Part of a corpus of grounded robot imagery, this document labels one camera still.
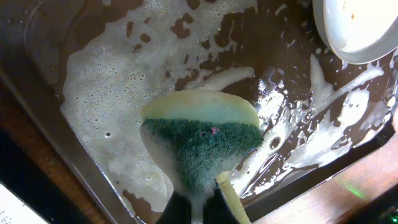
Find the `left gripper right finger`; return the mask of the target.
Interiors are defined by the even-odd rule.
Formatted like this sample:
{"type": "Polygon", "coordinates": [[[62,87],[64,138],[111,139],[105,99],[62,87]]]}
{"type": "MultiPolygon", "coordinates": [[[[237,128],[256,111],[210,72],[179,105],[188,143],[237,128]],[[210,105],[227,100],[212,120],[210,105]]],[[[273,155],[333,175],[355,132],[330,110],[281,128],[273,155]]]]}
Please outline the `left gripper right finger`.
{"type": "Polygon", "coordinates": [[[204,224],[239,224],[226,203],[222,190],[217,187],[203,206],[204,224]]]}

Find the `green yellow sponge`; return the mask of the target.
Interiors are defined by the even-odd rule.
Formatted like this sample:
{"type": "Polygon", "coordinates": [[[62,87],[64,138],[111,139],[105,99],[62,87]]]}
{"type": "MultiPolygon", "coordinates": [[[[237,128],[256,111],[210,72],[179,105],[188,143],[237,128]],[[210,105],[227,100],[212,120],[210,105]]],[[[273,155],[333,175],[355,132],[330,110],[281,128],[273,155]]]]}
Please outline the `green yellow sponge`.
{"type": "Polygon", "coordinates": [[[190,223],[203,223],[203,206],[217,187],[238,222],[249,221],[228,173],[263,141],[252,104],[223,92],[184,90],[149,102],[140,116],[147,152],[173,191],[190,201],[190,223]]]}

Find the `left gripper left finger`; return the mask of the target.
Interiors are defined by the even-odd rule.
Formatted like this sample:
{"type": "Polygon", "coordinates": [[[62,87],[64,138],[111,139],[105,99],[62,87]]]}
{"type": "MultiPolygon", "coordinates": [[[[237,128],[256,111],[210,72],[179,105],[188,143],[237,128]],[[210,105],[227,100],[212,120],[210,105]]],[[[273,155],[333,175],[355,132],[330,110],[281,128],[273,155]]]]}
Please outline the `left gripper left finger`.
{"type": "Polygon", "coordinates": [[[190,201],[173,191],[156,224],[190,224],[190,201]]]}

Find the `grey green plate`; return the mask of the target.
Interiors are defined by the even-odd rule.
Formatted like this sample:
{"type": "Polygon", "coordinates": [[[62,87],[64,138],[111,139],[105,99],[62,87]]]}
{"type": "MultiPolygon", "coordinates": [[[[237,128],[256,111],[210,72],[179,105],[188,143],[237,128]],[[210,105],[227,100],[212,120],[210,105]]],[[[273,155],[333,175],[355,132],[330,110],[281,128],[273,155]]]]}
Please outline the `grey green plate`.
{"type": "Polygon", "coordinates": [[[324,44],[341,60],[361,65],[397,55],[397,0],[312,0],[324,44]]]}

